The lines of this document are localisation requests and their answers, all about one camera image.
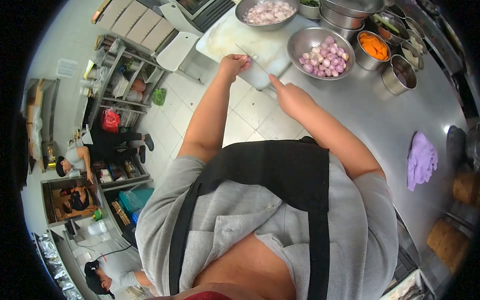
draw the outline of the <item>tiled floor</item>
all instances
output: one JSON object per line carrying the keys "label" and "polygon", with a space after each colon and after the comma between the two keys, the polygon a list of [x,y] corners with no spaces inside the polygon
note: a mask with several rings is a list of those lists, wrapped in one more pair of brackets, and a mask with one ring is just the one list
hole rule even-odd
{"label": "tiled floor", "polygon": [[[193,112],[216,75],[218,64],[200,57],[188,68],[205,85],[196,84],[177,74],[164,74],[160,86],[167,90],[162,107],[152,104],[140,119],[137,131],[150,133],[155,142],[144,164],[154,180],[161,182],[170,163],[177,156]],[[295,120],[287,116],[276,99],[255,90],[237,77],[230,89],[224,146],[245,142],[299,139],[309,135]]]}

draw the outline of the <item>shoe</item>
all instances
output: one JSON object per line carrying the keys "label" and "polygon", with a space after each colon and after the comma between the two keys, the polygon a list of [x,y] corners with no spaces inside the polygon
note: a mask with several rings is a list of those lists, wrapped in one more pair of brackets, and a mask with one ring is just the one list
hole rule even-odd
{"label": "shoe", "polygon": [[138,155],[140,155],[140,162],[142,164],[144,164],[145,163],[145,155],[146,155],[146,150],[145,150],[144,145],[140,146],[140,151],[138,152]]}
{"label": "shoe", "polygon": [[152,152],[155,145],[153,144],[152,136],[149,133],[147,133],[145,135],[145,141],[144,142],[145,142],[145,145],[147,145],[147,147],[148,147],[148,151]]}

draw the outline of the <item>apron strap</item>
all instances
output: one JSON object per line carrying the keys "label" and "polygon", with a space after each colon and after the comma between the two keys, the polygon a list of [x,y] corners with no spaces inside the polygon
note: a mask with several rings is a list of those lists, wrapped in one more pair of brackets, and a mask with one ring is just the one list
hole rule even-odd
{"label": "apron strap", "polygon": [[230,145],[218,153],[190,186],[172,232],[169,253],[170,294],[180,292],[190,221],[198,196],[226,180],[262,185],[292,207],[308,212],[310,234],[309,300],[326,299],[330,265],[328,234],[328,149],[312,138]]}

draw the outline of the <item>gray shirt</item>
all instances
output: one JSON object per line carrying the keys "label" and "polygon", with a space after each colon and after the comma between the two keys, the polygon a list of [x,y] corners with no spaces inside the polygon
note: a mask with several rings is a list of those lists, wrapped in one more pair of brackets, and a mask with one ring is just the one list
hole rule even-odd
{"label": "gray shirt", "polygon": [[[116,250],[125,249],[128,246],[130,244],[123,238],[103,241],[95,247],[95,258]],[[134,247],[102,256],[98,261],[105,274],[112,278],[116,284],[123,287],[140,285],[134,272],[142,270],[142,261]]]}
{"label": "gray shirt", "polygon": [[[176,158],[140,214],[136,239],[145,273],[169,295],[168,252],[185,195],[204,162]],[[396,215],[385,180],[369,173],[352,181],[336,156],[329,166],[330,273],[327,299],[378,299],[396,267]],[[297,299],[307,299],[310,278],[308,214],[258,185],[231,181],[200,196],[192,216],[180,276],[180,292],[235,242],[254,232],[283,259]]]}
{"label": "gray shirt", "polygon": [[80,139],[73,143],[65,154],[65,158],[72,164],[73,169],[85,171],[86,165],[83,158],[79,158],[77,147],[83,147],[86,144],[93,144],[92,135],[87,131]]}

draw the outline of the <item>red plastic bag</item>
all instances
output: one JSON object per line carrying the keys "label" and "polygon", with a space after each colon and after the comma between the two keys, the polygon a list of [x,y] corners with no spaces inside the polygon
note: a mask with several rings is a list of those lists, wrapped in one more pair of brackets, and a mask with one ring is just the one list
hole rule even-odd
{"label": "red plastic bag", "polygon": [[111,109],[105,109],[102,114],[102,129],[119,133],[120,116]]}

